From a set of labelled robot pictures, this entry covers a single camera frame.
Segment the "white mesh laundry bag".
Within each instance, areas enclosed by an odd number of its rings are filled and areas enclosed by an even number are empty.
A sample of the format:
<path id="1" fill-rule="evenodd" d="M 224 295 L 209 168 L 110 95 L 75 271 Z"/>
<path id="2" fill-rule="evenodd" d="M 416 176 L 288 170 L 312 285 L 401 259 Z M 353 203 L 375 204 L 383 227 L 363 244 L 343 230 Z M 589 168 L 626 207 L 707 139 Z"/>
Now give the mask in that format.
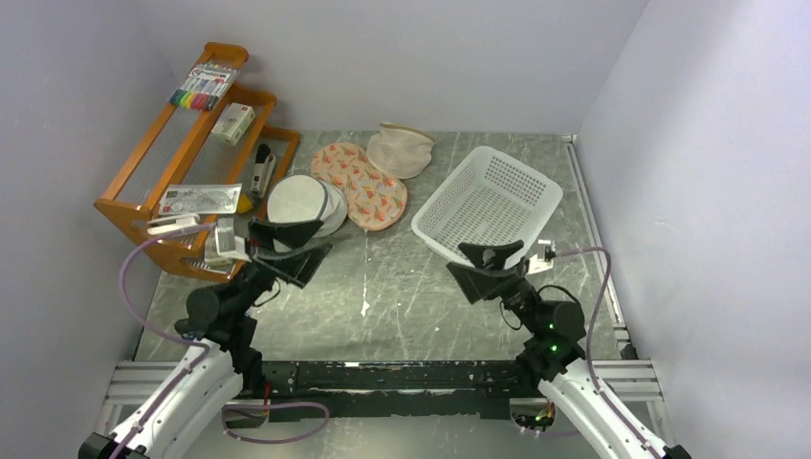
<path id="1" fill-rule="evenodd" d="M 336 186 L 307 175 L 285 177 L 269 193 L 267 220 L 271 223 L 300 223 L 318 220 L 316 238 L 337 231 L 348 215 L 348 203 Z"/>

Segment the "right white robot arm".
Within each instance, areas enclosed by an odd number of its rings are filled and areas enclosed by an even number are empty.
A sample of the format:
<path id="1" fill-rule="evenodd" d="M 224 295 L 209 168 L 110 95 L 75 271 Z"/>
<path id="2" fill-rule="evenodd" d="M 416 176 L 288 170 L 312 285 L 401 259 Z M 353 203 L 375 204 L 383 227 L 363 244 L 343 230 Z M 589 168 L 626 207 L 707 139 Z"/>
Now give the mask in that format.
<path id="1" fill-rule="evenodd" d="M 530 332 L 516 357 L 516 384 L 526 395 L 542 394 L 561 409 L 602 458 L 687 458 L 681 445 L 670 445 L 647 429 L 616 392 L 597 375 L 591 333 L 595 317 L 586 317 L 573 297 L 547 300 L 528 275 L 531 259 L 524 244 L 485 246 L 461 243 L 465 262 L 447 268 L 467 301 L 500 301 Z"/>

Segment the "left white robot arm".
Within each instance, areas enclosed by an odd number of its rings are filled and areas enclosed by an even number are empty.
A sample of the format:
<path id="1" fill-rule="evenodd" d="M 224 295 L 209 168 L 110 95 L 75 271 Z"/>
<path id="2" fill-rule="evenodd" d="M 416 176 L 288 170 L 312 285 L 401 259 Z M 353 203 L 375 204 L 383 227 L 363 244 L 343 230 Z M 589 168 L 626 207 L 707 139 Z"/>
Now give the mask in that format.
<path id="1" fill-rule="evenodd" d="M 331 250 L 310 246 L 319 219 L 269 223 L 253 219 L 248 259 L 226 283 L 194 290 L 178 334 L 156 335 L 183 344 L 184 357 L 146 401 L 110 433 L 93 433 L 80 458 L 180 458 L 206 425 L 237 396 L 267 389 L 262 355 L 252 348 L 257 322 L 248 311 L 278 282 L 304 288 Z"/>

